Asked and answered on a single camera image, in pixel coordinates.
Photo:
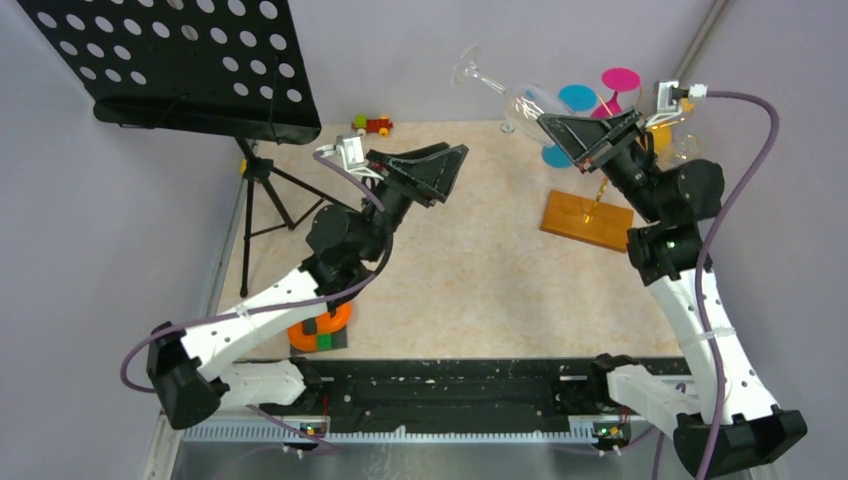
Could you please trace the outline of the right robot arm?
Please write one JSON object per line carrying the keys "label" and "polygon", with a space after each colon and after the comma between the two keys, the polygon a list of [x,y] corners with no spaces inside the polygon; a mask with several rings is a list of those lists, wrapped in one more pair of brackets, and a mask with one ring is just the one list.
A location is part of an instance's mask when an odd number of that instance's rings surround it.
{"label": "right robot arm", "polygon": [[629,109],[605,118],[543,114],[540,129],[582,172],[601,171],[643,218],[627,253],[660,305],[690,369],[688,397],[625,356],[601,356],[586,385],[600,412],[618,406],[672,438],[685,469],[710,479],[778,460],[807,433],[757,376],[724,310],[699,224],[722,210],[721,167],[695,159],[658,165],[652,133],[675,115]]}

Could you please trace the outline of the tall clear wine glass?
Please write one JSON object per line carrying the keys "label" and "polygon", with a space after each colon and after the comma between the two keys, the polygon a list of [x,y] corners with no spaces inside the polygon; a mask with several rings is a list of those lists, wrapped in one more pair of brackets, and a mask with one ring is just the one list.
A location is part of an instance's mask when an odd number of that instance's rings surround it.
{"label": "tall clear wine glass", "polygon": [[477,64],[479,51],[477,45],[472,45],[463,52],[453,68],[452,85],[476,82],[487,86],[503,101],[505,123],[513,132],[519,132],[543,147],[553,147],[554,142],[541,128],[538,119],[543,114],[565,115],[572,110],[557,95],[539,85],[525,83],[509,87],[482,73]]}

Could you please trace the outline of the blue wine glass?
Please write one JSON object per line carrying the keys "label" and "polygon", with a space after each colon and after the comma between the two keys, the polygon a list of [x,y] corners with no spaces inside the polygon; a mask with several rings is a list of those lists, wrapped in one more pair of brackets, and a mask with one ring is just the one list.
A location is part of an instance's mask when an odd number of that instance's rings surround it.
{"label": "blue wine glass", "polygon": [[[592,88],[583,84],[571,84],[559,90],[558,98],[572,111],[580,113],[591,110],[597,103],[597,97]],[[541,158],[552,168],[564,169],[570,167],[570,158],[558,146],[544,146]]]}

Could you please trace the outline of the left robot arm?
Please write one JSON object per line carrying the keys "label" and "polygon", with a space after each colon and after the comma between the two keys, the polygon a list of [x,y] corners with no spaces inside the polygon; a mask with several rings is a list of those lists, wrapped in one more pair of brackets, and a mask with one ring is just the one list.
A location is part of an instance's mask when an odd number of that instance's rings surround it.
{"label": "left robot arm", "polygon": [[376,177],[370,185],[335,163],[339,146],[315,159],[363,194],[360,209],[331,204],[313,217],[310,256],[262,292],[225,313],[179,325],[157,326],[142,343],[152,391],[170,426],[184,430],[222,408],[290,406],[308,413],[320,386],[292,360],[244,363],[243,354],[308,319],[338,310],[373,282],[388,263],[395,232],[411,206],[431,207],[449,197],[465,145],[441,142],[401,154],[364,155]]}

